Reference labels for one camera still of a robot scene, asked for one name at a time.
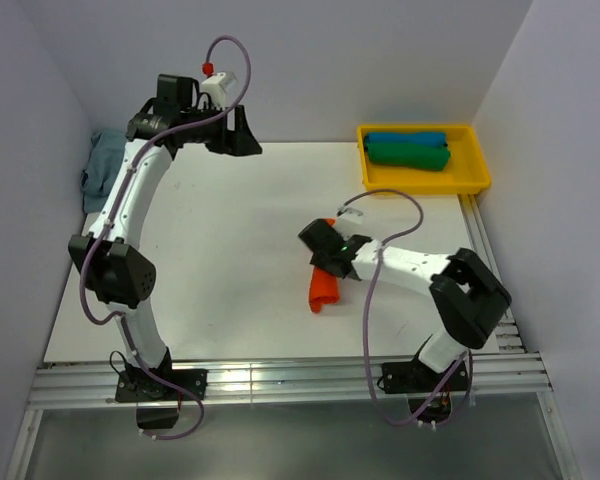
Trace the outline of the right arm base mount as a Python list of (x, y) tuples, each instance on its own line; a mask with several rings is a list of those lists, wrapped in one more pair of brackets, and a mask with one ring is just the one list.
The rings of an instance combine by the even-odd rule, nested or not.
[(409, 416), (418, 427), (447, 424), (469, 400), (474, 368), (461, 360), (435, 373), (419, 360), (385, 362), (376, 386), (386, 395), (405, 395)]

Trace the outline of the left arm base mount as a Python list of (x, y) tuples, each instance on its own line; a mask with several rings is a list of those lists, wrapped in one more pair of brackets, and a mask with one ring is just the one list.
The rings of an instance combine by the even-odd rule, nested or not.
[[(183, 401), (192, 401), (183, 392), (152, 379), (139, 367), (132, 366), (119, 351), (111, 353), (109, 366), (117, 375), (114, 402), (137, 405), (136, 424), (139, 429), (158, 433), (172, 429), (179, 420)], [(206, 369), (173, 369), (167, 356), (151, 372), (170, 384), (186, 389), (197, 399), (204, 399)]]

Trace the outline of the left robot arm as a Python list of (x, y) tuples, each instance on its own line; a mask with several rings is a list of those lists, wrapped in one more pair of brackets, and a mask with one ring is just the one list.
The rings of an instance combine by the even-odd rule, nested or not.
[(117, 323), (128, 378), (139, 380), (152, 399), (171, 394), (175, 375), (151, 306), (157, 270), (140, 251), (144, 223), (185, 145), (202, 144), (233, 157), (261, 154), (243, 105), (228, 98), (235, 81), (231, 72), (209, 73), (202, 81), (160, 75), (155, 96), (128, 122), (122, 163), (105, 205), (88, 232), (68, 244), (85, 316), (98, 326)]

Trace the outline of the orange t shirt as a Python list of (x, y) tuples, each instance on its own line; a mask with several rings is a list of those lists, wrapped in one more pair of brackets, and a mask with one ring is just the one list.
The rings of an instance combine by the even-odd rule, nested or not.
[[(327, 242), (327, 228), (335, 223), (333, 218), (320, 219), (318, 222), (317, 245)], [(338, 278), (314, 265), (308, 291), (308, 304), (312, 313), (319, 314), (325, 305), (337, 304), (340, 301)]]

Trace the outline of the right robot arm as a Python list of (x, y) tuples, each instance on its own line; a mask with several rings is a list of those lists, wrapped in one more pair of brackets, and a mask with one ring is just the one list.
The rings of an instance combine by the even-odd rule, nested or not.
[(311, 264), (337, 278), (388, 283), (434, 302), (442, 326), (416, 354), (415, 383), (432, 390), (466, 351), (484, 347), (512, 303), (512, 297), (471, 249), (434, 254), (382, 244), (342, 231), (343, 223), (311, 222), (298, 234), (311, 252)]

